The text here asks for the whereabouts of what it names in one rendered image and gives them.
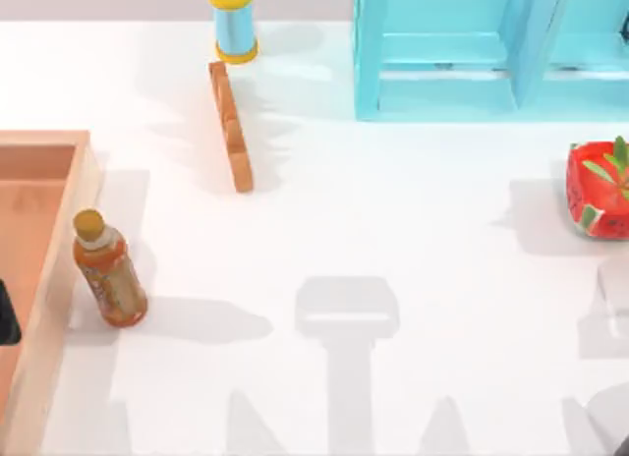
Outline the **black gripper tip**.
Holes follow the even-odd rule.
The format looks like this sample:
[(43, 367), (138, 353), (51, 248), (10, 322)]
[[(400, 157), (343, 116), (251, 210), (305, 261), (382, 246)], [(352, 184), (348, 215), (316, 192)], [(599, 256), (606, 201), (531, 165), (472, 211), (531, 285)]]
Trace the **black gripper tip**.
[(22, 339), (22, 330), (13, 308), (6, 285), (0, 279), (0, 346), (17, 345)]

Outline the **orange tea bottle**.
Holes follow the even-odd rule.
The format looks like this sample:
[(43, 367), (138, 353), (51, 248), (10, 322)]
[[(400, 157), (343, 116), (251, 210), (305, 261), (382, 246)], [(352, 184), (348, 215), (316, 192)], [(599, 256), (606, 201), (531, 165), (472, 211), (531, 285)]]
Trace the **orange tea bottle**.
[(118, 328), (133, 326), (147, 312), (147, 296), (119, 230), (95, 209), (78, 212), (73, 225), (75, 263), (97, 301), (103, 319)]

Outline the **shallow salmon-coloured box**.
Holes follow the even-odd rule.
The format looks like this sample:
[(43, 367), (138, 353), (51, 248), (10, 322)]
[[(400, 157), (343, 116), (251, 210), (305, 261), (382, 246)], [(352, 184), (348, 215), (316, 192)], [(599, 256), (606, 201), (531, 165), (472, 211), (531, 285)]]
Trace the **shallow salmon-coloured box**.
[(0, 279), (22, 339), (0, 346), (0, 456), (37, 456), (77, 279), (74, 214), (95, 203), (87, 131), (0, 130)]

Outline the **light blue rack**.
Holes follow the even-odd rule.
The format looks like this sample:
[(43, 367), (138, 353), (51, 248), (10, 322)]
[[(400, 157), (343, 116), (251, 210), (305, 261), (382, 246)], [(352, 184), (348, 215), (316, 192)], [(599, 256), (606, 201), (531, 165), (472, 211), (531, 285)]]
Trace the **light blue rack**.
[(361, 120), (629, 121), (629, 0), (354, 0)]

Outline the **blue and yellow cylinder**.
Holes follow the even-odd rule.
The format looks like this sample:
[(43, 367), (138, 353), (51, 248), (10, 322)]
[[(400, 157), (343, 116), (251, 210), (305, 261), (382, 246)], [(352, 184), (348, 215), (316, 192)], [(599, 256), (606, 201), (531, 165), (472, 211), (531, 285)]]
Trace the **blue and yellow cylinder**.
[(208, 0), (213, 11), (215, 48), (220, 60), (244, 64), (257, 56), (254, 0)]

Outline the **orange wooden board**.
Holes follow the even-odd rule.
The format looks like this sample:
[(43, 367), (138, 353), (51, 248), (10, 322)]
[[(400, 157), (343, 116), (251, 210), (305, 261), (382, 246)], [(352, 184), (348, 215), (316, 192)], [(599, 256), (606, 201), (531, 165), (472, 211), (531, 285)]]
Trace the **orange wooden board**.
[(253, 171), (227, 67), (222, 61), (211, 62), (208, 72), (235, 190), (251, 192)]

